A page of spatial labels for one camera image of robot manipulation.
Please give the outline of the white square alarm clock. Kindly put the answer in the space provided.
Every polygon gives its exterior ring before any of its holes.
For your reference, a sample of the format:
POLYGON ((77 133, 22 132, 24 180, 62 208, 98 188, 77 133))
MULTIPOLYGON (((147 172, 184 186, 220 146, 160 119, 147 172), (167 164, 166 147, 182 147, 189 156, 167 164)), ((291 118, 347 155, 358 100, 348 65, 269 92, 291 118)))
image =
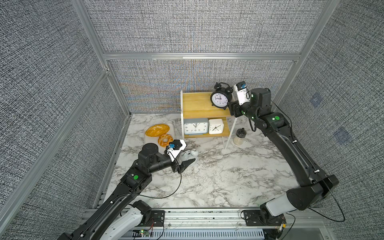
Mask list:
POLYGON ((222 119, 209 119, 209 134, 218 135, 224 131, 224 121, 222 119))

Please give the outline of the white twin-bell alarm clock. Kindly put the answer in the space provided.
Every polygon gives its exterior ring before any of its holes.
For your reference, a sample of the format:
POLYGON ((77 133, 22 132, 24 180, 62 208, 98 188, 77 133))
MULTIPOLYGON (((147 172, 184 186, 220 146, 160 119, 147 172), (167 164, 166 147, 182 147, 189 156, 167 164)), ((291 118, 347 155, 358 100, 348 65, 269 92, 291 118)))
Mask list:
POLYGON ((195 150, 195 149, 186 150, 186 151, 182 152, 181 155, 179 156, 179 163, 181 164, 182 161, 185 161, 185 160, 187 160, 189 158, 196 157, 197 161, 194 163, 194 164, 196 164, 198 162, 198 160, 199 160, 198 154, 199 154, 199 152, 197 150, 195 150))

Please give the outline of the black twin-bell alarm clock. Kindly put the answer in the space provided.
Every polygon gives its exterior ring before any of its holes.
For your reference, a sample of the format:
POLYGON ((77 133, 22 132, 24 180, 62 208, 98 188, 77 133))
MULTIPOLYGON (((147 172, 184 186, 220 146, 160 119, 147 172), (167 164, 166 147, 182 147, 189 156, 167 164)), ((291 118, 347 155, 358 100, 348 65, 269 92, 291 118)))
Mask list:
POLYGON ((215 91, 211 94, 210 100, 212 106, 225 110, 233 98, 233 87, 227 83, 218 83, 214 85, 215 91))

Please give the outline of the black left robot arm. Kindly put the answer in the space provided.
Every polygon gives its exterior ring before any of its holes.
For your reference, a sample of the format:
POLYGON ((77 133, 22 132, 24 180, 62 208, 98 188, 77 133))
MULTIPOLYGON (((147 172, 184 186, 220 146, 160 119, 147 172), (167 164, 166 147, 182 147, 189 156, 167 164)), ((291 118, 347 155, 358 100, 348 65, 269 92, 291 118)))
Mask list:
POLYGON ((174 140, 163 154, 157 144, 142 147, 121 178, 110 197, 79 228, 70 234, 63 233, 61 240, 118 240, 127 231, 140 224, 154 225, 150 220, 152 209, 142 200, 135 201, 152 181, 152 174, 166 168, 181 174, 189 165, 198 161, 198 152, 186 150, 184 140, 174 140))

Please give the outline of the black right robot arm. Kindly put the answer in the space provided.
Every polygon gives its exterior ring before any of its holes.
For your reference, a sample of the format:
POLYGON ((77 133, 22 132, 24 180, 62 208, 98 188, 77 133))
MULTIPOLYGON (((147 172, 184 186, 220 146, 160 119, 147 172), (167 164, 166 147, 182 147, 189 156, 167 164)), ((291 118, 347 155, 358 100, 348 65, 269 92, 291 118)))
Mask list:
POLYGON ((237 101, 229 104, 235 117, 248 118, 251 129, 259 129, 281 152, 291 167, 299 186, 260 206, 260 222, 271 225, 285 213, 303 211, 332 193, 339 184, 335 175, 328 175, 308 155, 293 133, 290 118, 272 112, 273 102, 268 88, 248 90, 245 83, 234 86, 237 101))

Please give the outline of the grey rectangular alarm clock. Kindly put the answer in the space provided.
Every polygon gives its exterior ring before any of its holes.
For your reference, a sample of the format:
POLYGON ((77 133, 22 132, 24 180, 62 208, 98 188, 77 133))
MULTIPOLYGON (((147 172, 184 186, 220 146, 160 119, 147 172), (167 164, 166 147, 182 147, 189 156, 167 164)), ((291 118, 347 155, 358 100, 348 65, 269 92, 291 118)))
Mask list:
POLYGON ((183 124, 185 135, 203 135, 209 131, 208 118, 184 119, 183 124))

